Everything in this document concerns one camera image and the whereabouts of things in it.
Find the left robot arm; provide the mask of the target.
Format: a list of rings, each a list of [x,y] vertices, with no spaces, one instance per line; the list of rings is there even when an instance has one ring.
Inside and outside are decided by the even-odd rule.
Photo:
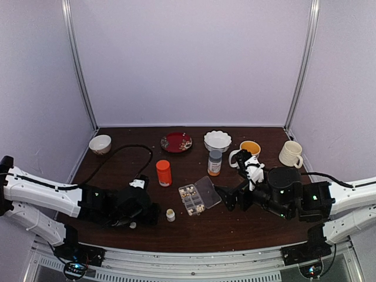
[[[1,159],[1,214],[19,221],[28,230],[60,247],[72,261],[85,252],[78,243],[78,231],[43,214],[45,207],[105,227],[132,223],[157,224],[160,207],[152,202],[142,175],[122,190],[103,190],[88,184],[63,184],[24,172],[14,159]]]

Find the small white dropper bottle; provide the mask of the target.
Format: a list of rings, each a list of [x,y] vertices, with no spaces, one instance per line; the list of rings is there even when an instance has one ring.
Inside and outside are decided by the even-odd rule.
[[[166,210],[166,218],[168,222],[174,222],[176,220],[176,215],[173,209]]]

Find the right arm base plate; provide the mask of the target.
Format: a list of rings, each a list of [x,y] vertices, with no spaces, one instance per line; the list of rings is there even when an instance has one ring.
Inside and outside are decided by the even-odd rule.
[[[306,261],[318,260],[331,254],[331,245],[327,243],[309,243],[281,248],[281,254],[286,266],[300,264]]]

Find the clear plastic pill organizer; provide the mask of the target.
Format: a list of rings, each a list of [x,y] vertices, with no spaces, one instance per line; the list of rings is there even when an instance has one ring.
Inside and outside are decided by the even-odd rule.
[[[221,202],[221,197],[208,176],[178,188],[178,192],[189,216],[200,215]]]

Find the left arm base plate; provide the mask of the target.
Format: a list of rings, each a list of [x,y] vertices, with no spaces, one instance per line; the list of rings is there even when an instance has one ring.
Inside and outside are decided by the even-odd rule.
[[[57,257],[67,261],[100,267],[106,251],[103,248],[80,243],[64,243],[63,245],[53,247],[53,252]]]

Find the grey cap pill bottle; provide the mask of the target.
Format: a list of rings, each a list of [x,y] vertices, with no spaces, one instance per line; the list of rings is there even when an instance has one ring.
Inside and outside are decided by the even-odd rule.
[[[211,176],[218,176],[221,170],[222,152],[212,150],[209,153],[207,172]]]

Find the orange pill bottle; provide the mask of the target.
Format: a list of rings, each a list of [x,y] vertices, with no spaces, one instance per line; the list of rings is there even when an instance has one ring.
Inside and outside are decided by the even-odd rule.
[[[162,187],[169,187],[172,185],[172,174],[170,162],[167,160],[160,160],[156,163],[156,171],[159,184]]]

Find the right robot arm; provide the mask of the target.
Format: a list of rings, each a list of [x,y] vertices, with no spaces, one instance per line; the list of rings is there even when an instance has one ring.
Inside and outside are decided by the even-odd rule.
[[[244,181],[237,187],[215,186],[215,191],[229,211],[236,206],[246,211],[256,204],[285,220],[321,222],[309,230],[309,240],[301,246],[305,259],[314,259],[324,244],[337,244],[375,221],[374,178],[346,183],[323,174],[327,181],[303,184],[303,174],[292,167],[275,167],[263,180],[251,178],[256,169],[249,165],[239,171]]]

